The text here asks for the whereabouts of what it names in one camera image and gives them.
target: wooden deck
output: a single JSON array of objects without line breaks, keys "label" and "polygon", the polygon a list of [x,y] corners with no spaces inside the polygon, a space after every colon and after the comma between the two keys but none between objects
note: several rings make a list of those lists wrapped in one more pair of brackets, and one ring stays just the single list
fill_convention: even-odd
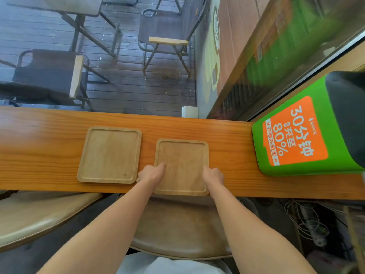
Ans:
[{"label": "wooden deck", "polygon": [[[112,21],[121,24],[122,36],[117,42],[116,58],[79,35],[77,51],[86,54],[90,66],[111,80],[106,85],[88,84],[87,93],[96,111],[181,116],[181,106],[196,106],[194,44],[190,77],[175,55],[156,54],[145,75],[142,71],[143,51],[137,45],[140,14],[144,9],[155,8],[157,2],[139,0],[136,7],[102,6],[102,11]],[[177,11],[171,0],[163,0],[160,9]],[[107,47],[111,46],[114,29],[100,16],[86,17],[85,27]],[[2,4],[0,59],[15,64],[24,50],[69,50],[73,31],[73,27],[56,12]],[[0,64],[0,80],[11,80],[12,74],[13,68]],[[98,78],[91,74],[91,79]]]}]

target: person's left hand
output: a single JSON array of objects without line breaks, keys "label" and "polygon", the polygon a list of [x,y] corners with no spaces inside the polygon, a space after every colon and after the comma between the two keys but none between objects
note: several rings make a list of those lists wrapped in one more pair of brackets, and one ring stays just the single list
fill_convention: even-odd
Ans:
[{"label": "person's left hand", "polygon": [[157,187],[165,175],[165,168],[166,164],[163,162],[157,167],[146,165],[142,171],[138,172],[137,183],[143,181],[151,183],[154,188]]}]

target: forearm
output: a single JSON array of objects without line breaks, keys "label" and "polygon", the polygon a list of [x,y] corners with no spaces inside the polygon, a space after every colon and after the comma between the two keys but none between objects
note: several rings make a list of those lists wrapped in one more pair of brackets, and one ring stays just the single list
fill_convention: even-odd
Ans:
[{"label": "forearm", "polygon": [[245,208],[221,184],[210,188],[240,273],[316,272],[281,234]]},{"label": "forearm", "polygon": [[39,273],[115,274],[152,191],[148,182],[136,184],[68,241]]}]

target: green power bank station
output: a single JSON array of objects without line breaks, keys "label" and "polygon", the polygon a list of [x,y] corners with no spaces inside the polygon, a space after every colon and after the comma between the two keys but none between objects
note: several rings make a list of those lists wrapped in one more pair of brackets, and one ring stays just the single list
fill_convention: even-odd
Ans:
[{"label": "green power bank station", "polygon": [[365,73],[327,74],[254,123],[252,133],[265,175],[365,171]]}]

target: metal leg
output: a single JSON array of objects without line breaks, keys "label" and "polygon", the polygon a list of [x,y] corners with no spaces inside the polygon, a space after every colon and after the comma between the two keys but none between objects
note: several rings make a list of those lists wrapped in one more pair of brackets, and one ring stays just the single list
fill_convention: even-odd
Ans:
[{"label": "metal leg", "polygon": [[112,50],[114,51],[115,48],[115,42],[116,39],[114,38],[113,44],[114,46],[112,46],[112,50],[109,50],[106,46],[104,46],[100,41],[98,41],[96,38],[94,38],[92,35],[90,35],[84,27],[81,27],[80,25],[78,25],[69,15],[67,15],[66,13],[61,13],[62,15],[62,19],[65,20],[67,23],[69,23],[72,27],[74,27],[75,29],[77,29],[80,33],[82,33],[84,36],[86,36],[88,39],[90,39],[91,41],[93,41],[96,45],[98,45],[101,49],[103,49],[105,52],[107,52],[109,55],[111,55],[112,57],[115,57],[115,54],[112,52]]},{"label": "metal leg", "polygon": [[175,52],[176,52],[177,56],[179,57],[179,60],[181,61],[181,63],[182,63],[182,65],[183,65],[183,67],[185,68],[186,72],[188,72],[188,75],[190,76],[189,68],[186,66],[186,64],[185,64],[185,62],[184,62],[184,60],[183,60],[183,58],[182,58],[182,56],[181,56],[181,54],[180,54],[180,51],[179,51],[179,50],[177,50],[177,48],[176,48],[176,46],[175,46],[175,45],[173,45],[172,47],[174,48],[174,50],[175,50]]},{"label": "metal leg", "polygon": [[86,93],[86,90],[85,90],[85,88],[82,85],[80,85],[80,91],[81,91],[81,93],[84,96],[84,98],[82,100],[83,105],[81,106],[81,108],[84,108],[85,107],[85,102],[86,102],[88,104],[90,110],[91,111],[94,111],[94,109],[92,108],[92,105],[91,105],[91,101],[90,101],[90,99],[89,99],[89,97],[88,97],[88,95]]},{"label": "metal leg", "polygon": [[12,105],[14,107],[19,107],[19,105],[14,101],[9,101],[9,105]]},{"label": "metal leg", "polygon": [[158,46],[159,46],[159,44],[157,43],[155,49],[153,49],[153,52],[151,53],[151,55],[150,55],[150,57],[148,59],[146,65],[143,67],[143,72],[146,71],[146,68],[147,68],[148,64],[150,64],[151,59],[153,58],[153,56],[155,55]]},{"label": "metal leg", "polygon": [[112,43],[112,48],[110,50],[110,53],[114,54],[114,49],[115,49],[115,45],[116,45],[116,40],[117,40],[117,36],[118,36],[118,33],[120,32],[119,30],[119,25],[120,23],[118,22],[116,24],[116,27],[115,27],[115,32],[114,32],[114,37],[113,37],[113,43]]},{"label": "metal leg", "polygon": [[180,8],[179,1],[178,0],[175,0],[175,3],[176,3],[177,8],[179,9],[179,12],[181,12],[181,8]]},{"label": "metal leg", "polygon": [[189,39],[189,71],[191,72],[191,38]]},{"label": "metal leg", "polygon": [[115,28],[116,29],[116,26],[115,26],[115,24],[112,22],[112,20],[110,20],[109,19],[109,17],[107,17],[103,12],[101,12],[100,11],[100,16],[102,17],[102,18],[104,18],[104,20],[106,21],[106,22],[108,22],[109,24],[110,24],[110,26],[112,26],[113,28]]},{"label": "metal leg", "polygon": [[16,68],[15,64],[12,64],[11,62],[8,62],[8,61],[3,61],[2,59],[0,59],[0,64],[5,64],[7,66],[11,66],[11,67]]},{"label": "metal leg", "polygon": [[112,5],[112,6],[136,6],[138,4],[138,0],[135,3],[126,3],[126,2],[117,2],[117,1],[105,1],[103,5]]},{"label": "metal leg", "polygon": [[105,83],[105,84],[110,83],[110,80],[109,80],[107,77],[105,77],[105,76],[101,75],[100,73],[98,73],[97,71],[95,71],[94,69],[92,69],[90,66],[88,66],[88,65],[84,64],[84,68],[85,68],[86,70],[90,71],[91,73],[94,73],[94,74],[95,74],[95,75],[97,75],[98,77],[100,77],[100,78],[102,78],[102,79],[104,79],[104,80],[105,80],[105,81],[102,81],[102,82],[98,82],[98,81],[88,81],[88,82],[90,82],[90,83]]},{"label": "metal leg", "polygon": [[142,67],[144,67],[146,65],[146,55],[147,55],[147,52],[144,51],[143,52],[143,59],[142,59]]},{"label": "metal leg", "polygon": [[161,1],[162,1],[162,0],[158,0],[158,3],[157,3],[157,6],[156,6],[155,10],[158,10],[158,7],[159,7],[159,5],[161,4]]},{"label": "metal leg", "polygon": [[[77,27],[81,26],[80,24],[83,23],[84,21],[82,21],[82,16],[80,14],[77,14],[76,15],[75,24],[76,24]],[[72,44],[71,44],[71,47],[70,47],[70,51],[71,52],[75,52],[76,51],[76,46],[77,46],[77,40],[78,40],[78,38],[79,38],[79,29],[78,28],[75,28],[75,32],[73,33]]]}]

